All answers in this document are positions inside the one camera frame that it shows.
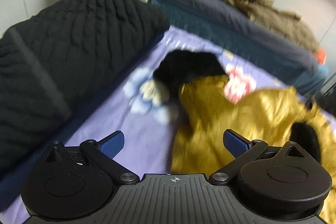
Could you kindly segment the olive brown padded coat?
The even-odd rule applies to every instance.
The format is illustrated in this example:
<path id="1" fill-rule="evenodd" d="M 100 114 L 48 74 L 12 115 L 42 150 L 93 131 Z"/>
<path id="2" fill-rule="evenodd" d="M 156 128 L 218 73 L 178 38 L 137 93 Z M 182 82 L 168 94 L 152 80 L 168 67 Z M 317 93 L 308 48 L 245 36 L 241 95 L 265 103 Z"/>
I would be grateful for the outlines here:
<path id="1" fill-rule="evenodd" d="M 293 11 L 279 10 L 272 0 L 222 0 L 242 12 L 251 22 L 312 53 L 319 43 L 311 28 Z"/>

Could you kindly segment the grey sheet massage bed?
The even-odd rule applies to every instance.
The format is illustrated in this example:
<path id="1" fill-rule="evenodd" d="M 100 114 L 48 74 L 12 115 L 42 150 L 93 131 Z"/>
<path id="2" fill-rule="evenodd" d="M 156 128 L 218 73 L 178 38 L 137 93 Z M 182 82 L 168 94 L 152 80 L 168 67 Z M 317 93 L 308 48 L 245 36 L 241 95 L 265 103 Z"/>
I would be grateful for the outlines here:
<path id="1" fill-rule="evenodd" d="M 170 23 L 212 41 L 264 69 L 306 97 L 315 96 L 328 75 L 313 55 L 279 35 L 252 23 L 221 0 L 151 0 Z"/>

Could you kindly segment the black quilted jacket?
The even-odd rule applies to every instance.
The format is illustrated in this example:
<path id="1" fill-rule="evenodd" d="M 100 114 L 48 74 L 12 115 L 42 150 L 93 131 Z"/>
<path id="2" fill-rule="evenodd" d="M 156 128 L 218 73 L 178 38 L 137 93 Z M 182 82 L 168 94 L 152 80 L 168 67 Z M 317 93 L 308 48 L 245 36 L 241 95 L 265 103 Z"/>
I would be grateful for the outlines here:
<path id="1" fill-rule="evenodd" d="M 1 175 L 169 26 L 161 9 L 140 0 L 62 0 L 11 26 L 1 37 Z"/>

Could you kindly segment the purple floral bed sheet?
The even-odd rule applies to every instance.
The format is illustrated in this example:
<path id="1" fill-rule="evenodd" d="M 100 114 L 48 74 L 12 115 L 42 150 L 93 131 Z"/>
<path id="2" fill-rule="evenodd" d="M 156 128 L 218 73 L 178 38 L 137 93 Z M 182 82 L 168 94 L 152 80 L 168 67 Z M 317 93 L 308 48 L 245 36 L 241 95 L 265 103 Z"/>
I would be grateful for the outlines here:
<path id="1" fill-rule="evenodd" d="M 87 120 L 75 124 L 69 146 L 120 131 L 125 143 L 116 161 L 145 178 L 138 185 L 119 187 L 115 200 L 80 223 L 264 223 L 237 202 L 231 189 L 209 184 L 202 174 L 170 174 L 173 139 L 185 116 L 173 102 L 155 106 L 144 101 L 139 89 L 152 82 L 154 69 L 177 48 L 211 51 L 223 66 L 241 72 L 259 89 L 284 87 L 276 77 L 208 40 L 169 29 L 120 87 Z"/>

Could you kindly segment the orange folded cloth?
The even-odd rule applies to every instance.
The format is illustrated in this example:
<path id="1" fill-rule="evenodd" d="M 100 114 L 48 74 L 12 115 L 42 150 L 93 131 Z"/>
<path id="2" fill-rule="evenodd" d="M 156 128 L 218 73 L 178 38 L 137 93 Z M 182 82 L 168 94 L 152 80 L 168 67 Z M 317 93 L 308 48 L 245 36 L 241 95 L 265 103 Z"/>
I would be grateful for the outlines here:
<path id="1" fill-rule="evenodd" d="M 320 47 L 316 52 L 313 53 L 313 56 L 319 64 L 324 65 L 326 63 L 327 55 L 323 48 Z"/>

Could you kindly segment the gold satin jacket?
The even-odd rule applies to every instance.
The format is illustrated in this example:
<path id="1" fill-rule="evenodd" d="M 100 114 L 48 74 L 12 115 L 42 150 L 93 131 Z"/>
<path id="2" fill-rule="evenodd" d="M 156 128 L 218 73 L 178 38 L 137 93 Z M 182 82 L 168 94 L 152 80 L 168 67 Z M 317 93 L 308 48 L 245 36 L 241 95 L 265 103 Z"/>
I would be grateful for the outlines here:
<path id="1" fill-rule="evenodd" d="M 174 50 L 154 71 L 172 97 L 178 98 L 189 123 L 174 138 L 171 169 L 210 174 L 230 163 L 221 144 L 232 129 L 270 145 L 297 141 L 335 175 L 335 136 L 317 104 L 306 107 L 294 88 L 260 89 L 238 101 L 228 97 L 229 77 L 213 53 Z"/>

